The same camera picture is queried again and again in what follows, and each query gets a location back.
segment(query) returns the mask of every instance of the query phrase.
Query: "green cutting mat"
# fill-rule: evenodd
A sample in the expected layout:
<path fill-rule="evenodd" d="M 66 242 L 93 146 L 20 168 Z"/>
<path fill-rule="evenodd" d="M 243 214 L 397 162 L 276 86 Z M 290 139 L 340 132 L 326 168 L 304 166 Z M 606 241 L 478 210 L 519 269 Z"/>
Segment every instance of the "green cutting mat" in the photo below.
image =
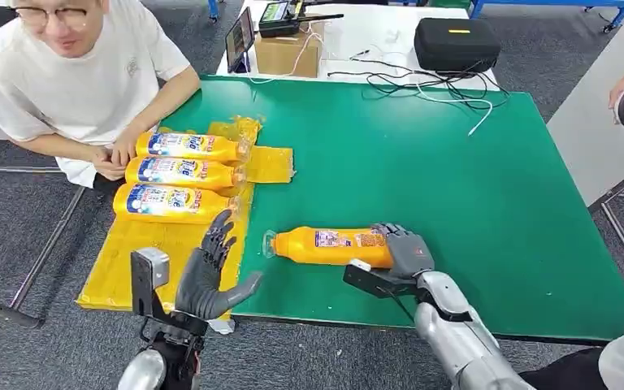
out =
<path fill-rule="evenodd" d="M 264 279 L 234 314 L 410 326 L 395 302 L 344 284 L 343 267 L 261 251 L 269 229 L 391 221 L 424 237 L 436 269 L 456 280 L 492 332 L 620 336 L 624 283 L 531 97 L 513 93 L 467 137 L 482 114 L 417 97 L 379 98 L 365 84 L 251 87 L 207 78 L 164 125 L 200 131 L 212 120 L 261 115 L 258 144 L 292 147 L 297 170 L 291 184 L 257 186 L 240 274 L 264 271 Z"/>

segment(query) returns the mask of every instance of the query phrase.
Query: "orange bottle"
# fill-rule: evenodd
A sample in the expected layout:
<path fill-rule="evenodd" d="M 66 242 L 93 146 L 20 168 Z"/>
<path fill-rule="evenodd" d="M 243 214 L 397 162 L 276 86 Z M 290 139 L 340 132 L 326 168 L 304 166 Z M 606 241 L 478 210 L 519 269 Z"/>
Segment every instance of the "orange bottle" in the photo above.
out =
<path fill-rule="evenodd" d="M 124 184 L 114 198 L 117 217 L 146 222 L 209 224 L 224 209 L 235 214 L 238 206 L 238 197 L 155 184 Z"/>
<path fill-rule="evenodd" d="M 243 167 L 186 158 L 135 157 L 125 170 L 128 183 L 154 183 L 195 189 L 227 189 L 245 182 Z"/>
<path fill-rule="evenodd" d="M 182 132 L 144 132 L 137 138 L 135 149 L 138 156 L 199 158 L 222 163 L 245 161 L 249 152 L 244 141 Z"/>
<path fill-rule="evenodd" d="M 266 232 L 262 252 L 307 264 L 347 265 L 359 258 L 375 268 L 391 268 L 393 260 L 384 236 L 365 229 L 317 229 L 297 227 L 290 232 Z"/>

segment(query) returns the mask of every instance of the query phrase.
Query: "white cable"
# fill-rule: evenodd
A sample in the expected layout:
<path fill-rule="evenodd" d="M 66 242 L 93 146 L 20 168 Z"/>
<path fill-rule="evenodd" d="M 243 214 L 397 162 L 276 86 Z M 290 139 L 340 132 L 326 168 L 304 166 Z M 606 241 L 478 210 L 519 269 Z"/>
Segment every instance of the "white cable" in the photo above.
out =
<path fill-rule="evenodd" d="M 420 88 L 420 83 L 418 81 L 415 81 L 415 86 L 418 87 L 418 91 L 420 92 L 420 94 L 422 95 L 423 98 L 430 100 L 432 102 L 438 102 L 438 103 L 467 103 L 467 102 L 480 102 L 480 103 L 487 103 L 487 105 L 489 106 L 489 109 L 487 110 L 487 114 L 484 114 L 484 116 L 482 117 L 482 119 L 479 120 L 479 122 L 467 133 L 467 136 L 471 136 L 472 133 L 475 132 L 475 130 L 477 130 L 477 128 L 482 124 L 482 122 L 484 122 L 484 120 L 486 120 L 489 115 L 492 113 L 492 111 L 494 110 L 494 105 L 488 101 L 488 100 L 484 100 L 484 99 L 436 99 L 433 97 L 428 97 L 426 93 L 424 93 L 424 91 L 422 91 L 422 88 Z"/>
<path fill-rule="evenodd" d="M 281 77 L 285 77 L 285 76 L 292 76 L 293 73 L 295 73 L 295 70 L 297 68 L 297 63 L 300 61 L 300 57 L 302 56 L 302 53 L 305 52 L 305 49 L 307 49 L 307 45 L 310 43 L 310 39 L 315 38 L 317 39 L 317 41 L 319 41 L 319 43 L 322 44 L 322 50 L 324 49 L 324 40 L 322 40 L 322 36 L 317 34 L 316 32 L 312 32 L 307 39 L 305 39 L 305 43 L 302 44 L 302 48 L 300 49 L 300 53 L 297 54 L 297 57 L 295 58 L 295 63 L 292 65 L 292 70 L 290 71 L 290 73 L 285 74 L 285 75 L 279 75 L 279 77 L 276 78 L 271 78 L 268 80 L 262 80 L 262 81 L 255 81 L 253 80 L 252 76 L 250 75 L 249 70 L 247 71 L 247 76 L 248 79 L 250 80 L 250 82 L 252 82 L 252 84 L 266 84 L 266 83 L 271 83 L 274 80 L 280 80 Z M 319 62 L 317 64 L 317 72 L 319 71 L 319 68 L 321 67 L 321 63 L 322 63 L 322 54 L 319 54 Z"/>

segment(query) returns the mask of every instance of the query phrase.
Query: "silver robotic forearm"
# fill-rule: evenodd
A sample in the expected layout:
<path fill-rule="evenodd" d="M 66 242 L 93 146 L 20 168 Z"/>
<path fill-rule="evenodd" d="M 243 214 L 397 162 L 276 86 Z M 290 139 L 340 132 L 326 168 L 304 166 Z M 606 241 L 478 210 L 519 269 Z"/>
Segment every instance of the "silver robotic forearm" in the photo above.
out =
<path fill-rule="evenodd" d="M 496 339 L 450 276 L 425 271 L 418 277 L 418 289 L 426 289 L 435 304 L 418 304 L 415 328 L 454 389 L 534 390 L 501 355 Z"/>

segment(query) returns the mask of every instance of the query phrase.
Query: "eyeglasses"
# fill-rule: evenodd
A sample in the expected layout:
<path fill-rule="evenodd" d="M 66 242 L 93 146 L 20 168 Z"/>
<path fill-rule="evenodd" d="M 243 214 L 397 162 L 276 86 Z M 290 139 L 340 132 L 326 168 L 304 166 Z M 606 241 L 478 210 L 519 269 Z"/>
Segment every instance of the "eyeglasses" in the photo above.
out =
<path fill-rule="evenodd" d="M 54 14 L 69 28 L 79 29 L 87 24 L 87 11 L 80 8 L 61 8 L 53 12 L 45 11 L 34 6 L 17 6 L 11 8 L 25 24 L 33 28 L 45 28 L 49 23 L 49 15 Z"/>

